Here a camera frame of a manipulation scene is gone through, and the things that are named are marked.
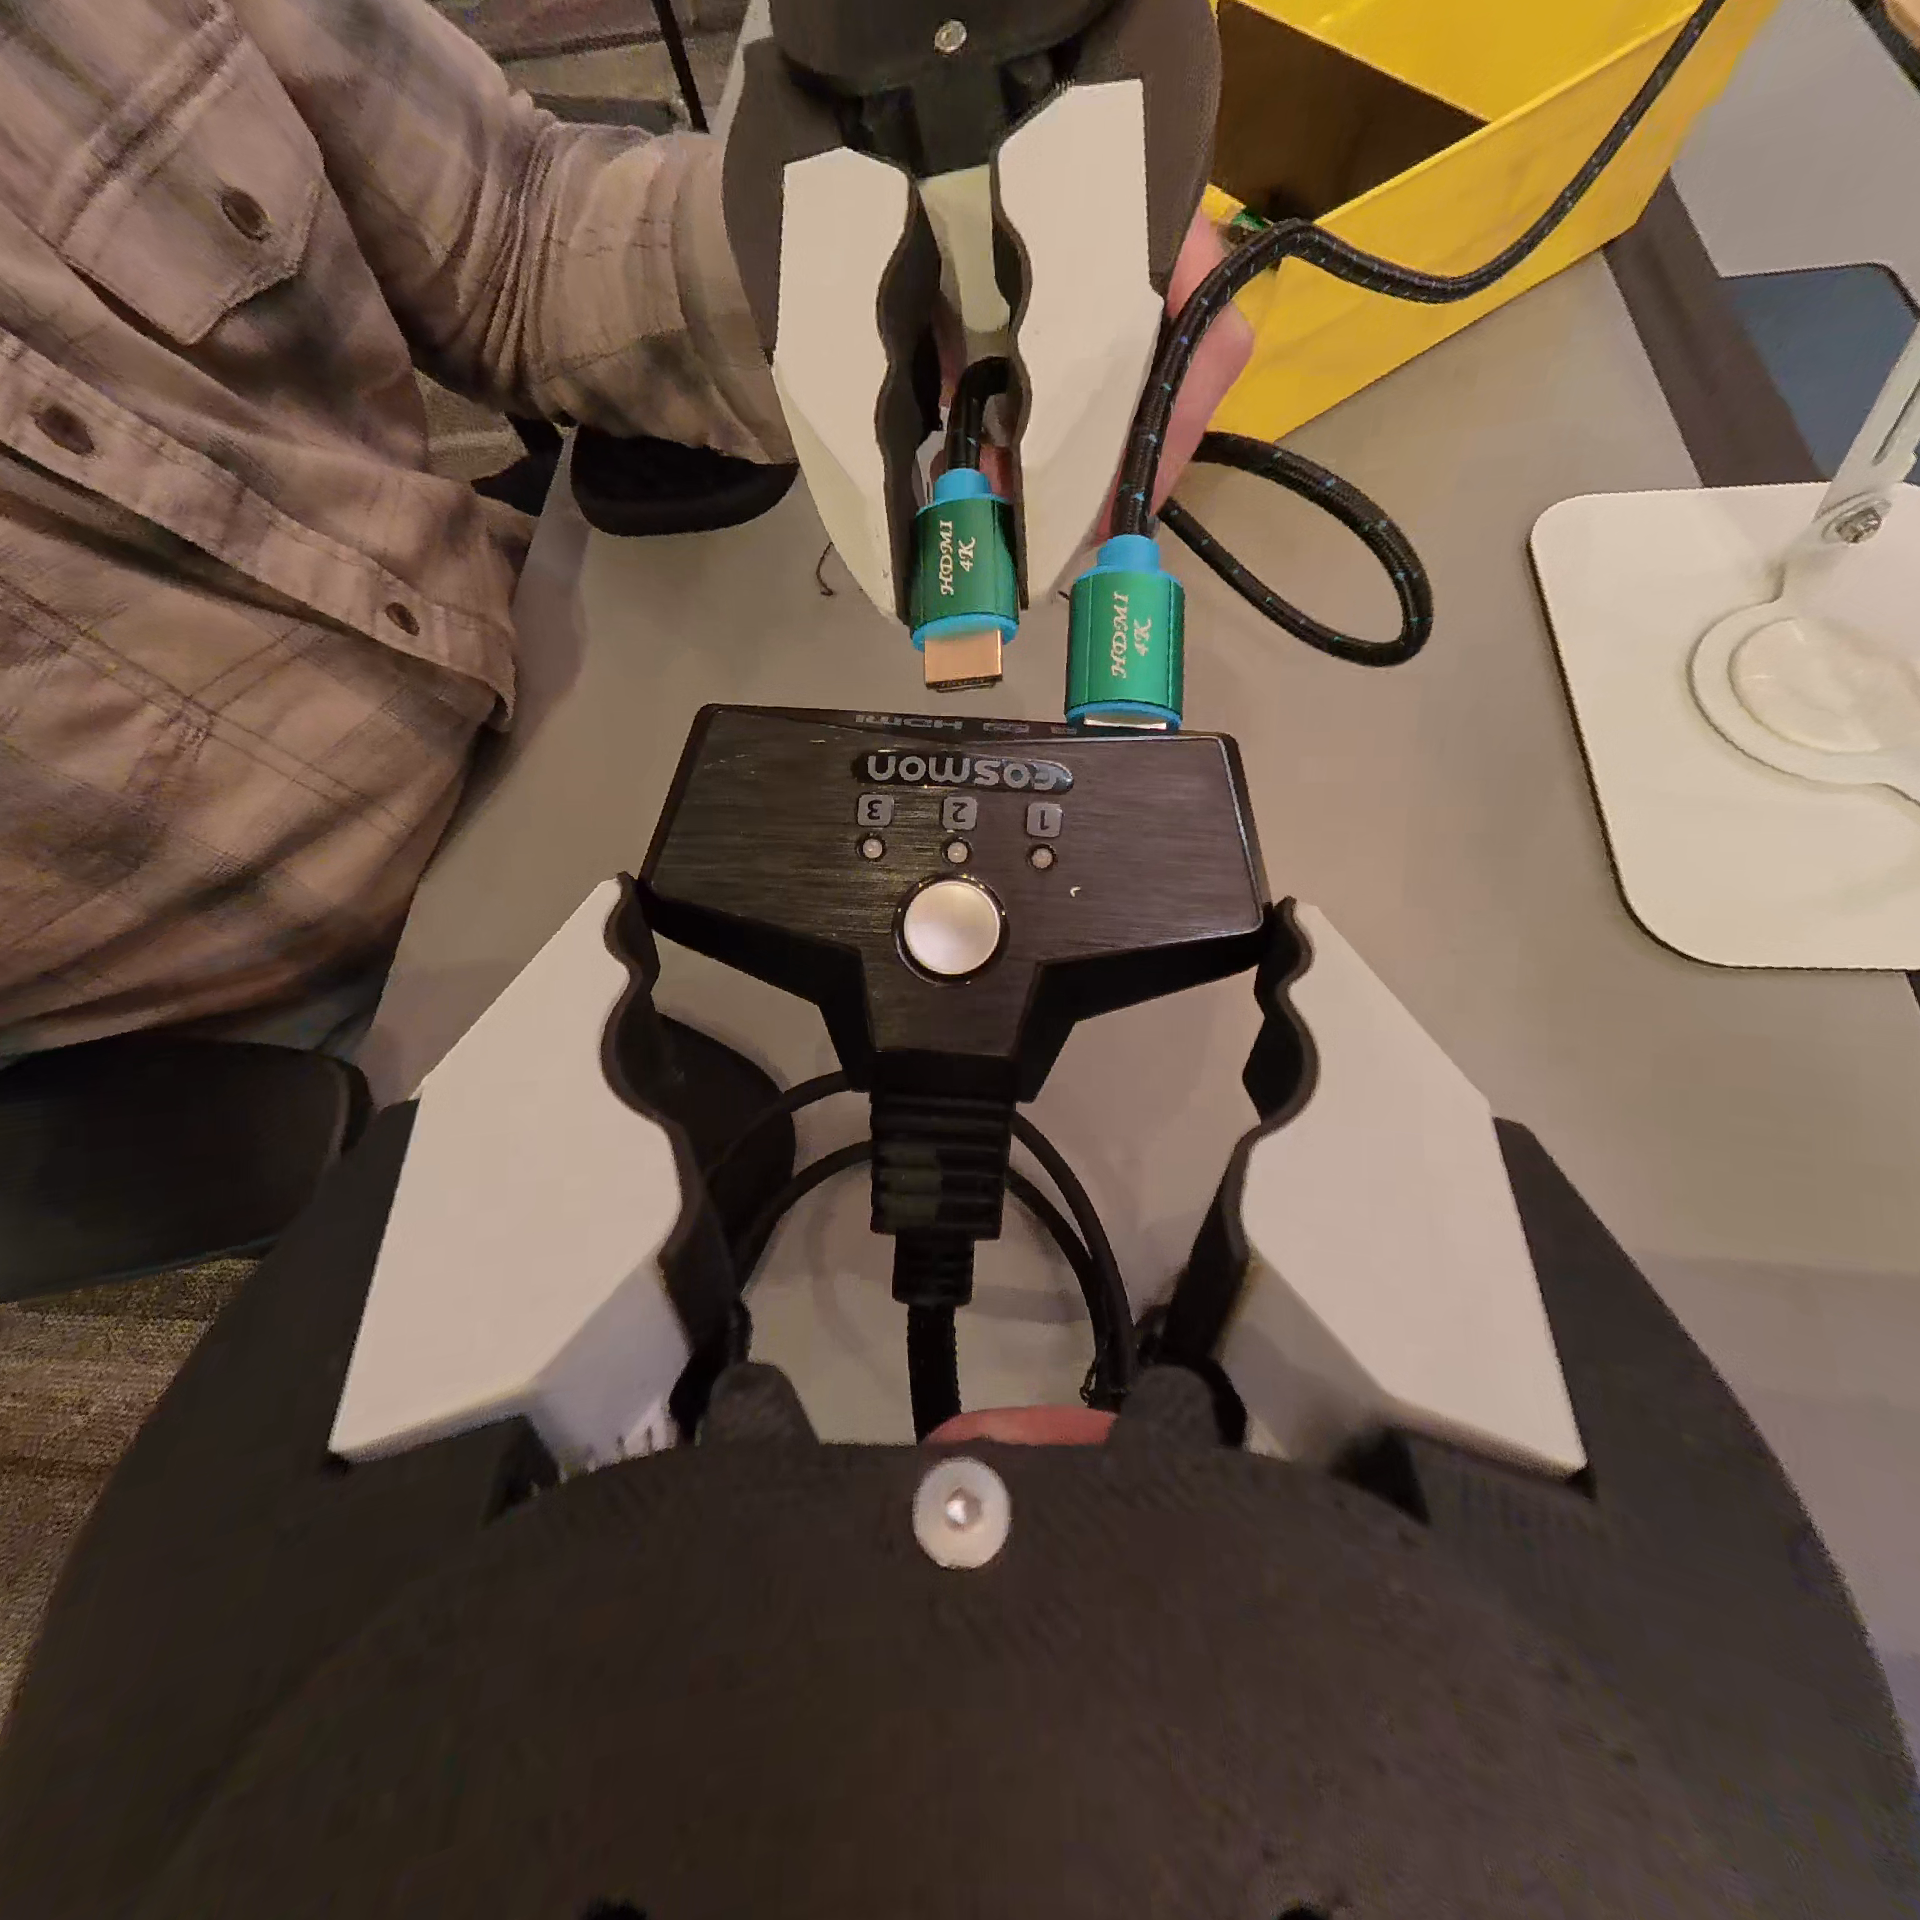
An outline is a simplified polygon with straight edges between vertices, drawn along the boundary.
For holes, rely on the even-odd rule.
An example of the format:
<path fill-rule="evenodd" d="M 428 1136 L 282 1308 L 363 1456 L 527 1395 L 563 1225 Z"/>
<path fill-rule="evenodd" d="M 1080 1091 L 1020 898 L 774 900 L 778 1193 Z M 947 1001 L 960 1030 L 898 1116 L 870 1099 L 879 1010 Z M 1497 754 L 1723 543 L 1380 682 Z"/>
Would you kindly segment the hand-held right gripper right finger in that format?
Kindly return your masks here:
<path fill-rule="evenodd" d="M 1497 1121 L 1315 905 L 1274 908 L 1238 1140 L 1159 1316 L 1286 1459 L 1419 1434 L 1548 1480 L 1587 1464 Z"/>

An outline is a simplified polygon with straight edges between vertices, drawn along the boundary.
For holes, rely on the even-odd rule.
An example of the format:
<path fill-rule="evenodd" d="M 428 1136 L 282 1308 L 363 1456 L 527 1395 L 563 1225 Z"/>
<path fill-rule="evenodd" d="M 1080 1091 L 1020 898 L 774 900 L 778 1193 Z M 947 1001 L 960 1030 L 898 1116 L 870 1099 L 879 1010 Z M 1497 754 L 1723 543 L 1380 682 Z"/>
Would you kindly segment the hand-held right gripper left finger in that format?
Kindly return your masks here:
<path fill-rule="evenodd" d="M 732 1280 L 686 1131 L 620 1067 L 658 958 L 603 880 L 425 1074 L 329 1449 L 523 1420 L 563 1468 L 678 1446 Z"/>

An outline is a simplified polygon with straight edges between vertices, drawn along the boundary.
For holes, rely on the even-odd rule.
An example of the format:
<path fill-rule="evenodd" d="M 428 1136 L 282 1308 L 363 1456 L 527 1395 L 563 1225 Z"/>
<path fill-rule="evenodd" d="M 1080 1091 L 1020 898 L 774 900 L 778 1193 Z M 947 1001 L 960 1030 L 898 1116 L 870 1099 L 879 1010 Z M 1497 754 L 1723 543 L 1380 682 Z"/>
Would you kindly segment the yellow plastic bin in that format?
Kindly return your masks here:
<path fill-rule="evenodd" d="M 1238 300 L 1255 351 L 1215 427 L 1275 441 L 1644 214 L 1772 2 L 1720 7 L 1624 151 L 1524 264 L 1462 304 L 1406 304 L 1290 260 Z M 1488 264 L 1599 151 L 1682 2 L 1217 6 L 1222 99 L 1208 215 L 1304 219 L 1428 275 Z"/>

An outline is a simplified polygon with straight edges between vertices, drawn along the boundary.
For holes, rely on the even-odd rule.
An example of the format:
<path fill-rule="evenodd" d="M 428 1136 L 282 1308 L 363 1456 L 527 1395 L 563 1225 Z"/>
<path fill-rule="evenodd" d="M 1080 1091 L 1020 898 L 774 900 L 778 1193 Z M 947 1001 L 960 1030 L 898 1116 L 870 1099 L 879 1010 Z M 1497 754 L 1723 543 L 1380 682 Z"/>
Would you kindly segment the person's torso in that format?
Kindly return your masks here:
<path fill-rule="evenodd" d="M 534 527 L 435 470 L 416 362 L 475 58 L 430 6 L 4 6 L 8 1066 L 350 992 L 513 718 Z"/>

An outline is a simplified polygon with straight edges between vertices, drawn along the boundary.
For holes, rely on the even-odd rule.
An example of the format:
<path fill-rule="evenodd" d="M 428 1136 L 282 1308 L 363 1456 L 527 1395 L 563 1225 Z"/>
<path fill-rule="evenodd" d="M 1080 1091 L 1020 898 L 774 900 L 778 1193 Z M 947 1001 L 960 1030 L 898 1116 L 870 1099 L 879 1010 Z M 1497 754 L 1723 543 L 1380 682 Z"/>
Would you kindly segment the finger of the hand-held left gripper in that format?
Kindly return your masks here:
<path fill-rule="evenodd" d="M 1016 464 L 1038 604 L 1110 508 L 1162 336 L 1140 80 L 1064 88 L 999 145 L 993 195 L 1020 265 Z"/>
<path fill-rule="evenodd" d="M 832 547 L 894 619 L 908 614 L 926 440 L 918 363 L 943 278 L 906 169 L 851 148 L 785 167 L 775 390 Z"/>

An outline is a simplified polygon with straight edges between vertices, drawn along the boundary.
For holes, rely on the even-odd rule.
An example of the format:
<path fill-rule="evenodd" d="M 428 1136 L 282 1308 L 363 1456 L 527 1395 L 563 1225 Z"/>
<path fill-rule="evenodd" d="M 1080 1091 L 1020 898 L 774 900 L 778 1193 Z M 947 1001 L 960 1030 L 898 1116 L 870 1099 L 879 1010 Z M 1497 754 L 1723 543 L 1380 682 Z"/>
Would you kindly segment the black hdmi switch box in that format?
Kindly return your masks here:
<path fill-rule="evenodd" d="M 1016 1116 L 1073 1030 L 1254 969 L 1274 916 L 1227 736 L 720 704 L 640 897 L 654 932 L 824 1012 L 920 1313 L 971 1304 Z"/>

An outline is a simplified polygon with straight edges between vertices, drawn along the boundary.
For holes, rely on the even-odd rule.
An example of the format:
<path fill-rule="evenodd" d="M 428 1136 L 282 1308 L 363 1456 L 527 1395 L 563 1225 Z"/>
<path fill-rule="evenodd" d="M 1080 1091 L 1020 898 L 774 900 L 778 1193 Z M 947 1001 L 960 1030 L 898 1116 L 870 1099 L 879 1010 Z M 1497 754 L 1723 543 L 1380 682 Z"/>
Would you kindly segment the person's left hand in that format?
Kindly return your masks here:
<path fill-rule="evenodd" d="M 1217 225 L 1201 208 L 1193 214 L 1183 252 L 1168 281 L 1168 315 L 1177 320 L 1202 281 L 1227 259 L 1230 247 Z M 1255 332 L 1239 306 L 1230 303 L 1208 327 L 1193 351 L 1187 377 L 1176 395 L 1168 430 L 1159 456 L 1159 472 L 1153 487 L 1153 513 L 1162 510 L 1166 497 L 1177 487 L 1184 470 L 1193 463 L 1198 444 L 1209 433 L 1218 406 L 1254 359 Z"/>

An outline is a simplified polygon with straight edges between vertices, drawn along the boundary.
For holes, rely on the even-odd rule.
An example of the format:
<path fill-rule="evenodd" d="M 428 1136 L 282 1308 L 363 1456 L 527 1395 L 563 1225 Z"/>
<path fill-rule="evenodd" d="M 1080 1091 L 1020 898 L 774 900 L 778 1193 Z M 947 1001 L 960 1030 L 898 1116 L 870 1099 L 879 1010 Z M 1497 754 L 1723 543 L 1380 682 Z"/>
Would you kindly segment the person's left forearm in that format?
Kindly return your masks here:
<path fill-rule="evenodd" d="M 472 59 L 466 207 L 416 362 L 500 415 L 792 464 L 713 135 L 570 126 Z"/>

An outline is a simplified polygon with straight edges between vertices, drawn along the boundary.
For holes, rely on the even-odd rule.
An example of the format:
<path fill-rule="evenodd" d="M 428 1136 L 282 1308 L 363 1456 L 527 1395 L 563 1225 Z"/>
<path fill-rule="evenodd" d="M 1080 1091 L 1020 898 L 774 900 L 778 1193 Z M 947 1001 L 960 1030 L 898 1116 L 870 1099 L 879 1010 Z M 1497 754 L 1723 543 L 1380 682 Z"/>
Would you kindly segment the white stand base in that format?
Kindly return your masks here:
<path fill-rule="evenodd" d="M 1919 969 L 1916 486 L 1858 545 L 1818 486 L 1588 495 L 1535 524 L 1630 915 L 1722 969 Z"/>

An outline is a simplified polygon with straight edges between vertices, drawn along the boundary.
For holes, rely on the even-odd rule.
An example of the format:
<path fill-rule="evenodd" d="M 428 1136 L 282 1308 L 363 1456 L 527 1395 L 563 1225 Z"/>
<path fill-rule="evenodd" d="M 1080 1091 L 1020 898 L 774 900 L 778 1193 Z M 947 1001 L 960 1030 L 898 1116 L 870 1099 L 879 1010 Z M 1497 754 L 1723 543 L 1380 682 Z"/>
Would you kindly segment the black textured pad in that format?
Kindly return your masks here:
<path fill-rule="evenodd" d="M 582 425 L 568 482 L 582 515 L 607 537 L 690 537 L 768 515 L 801 478 L 799 464 L 756 464 L 670 440 L 622 440 Z"/>

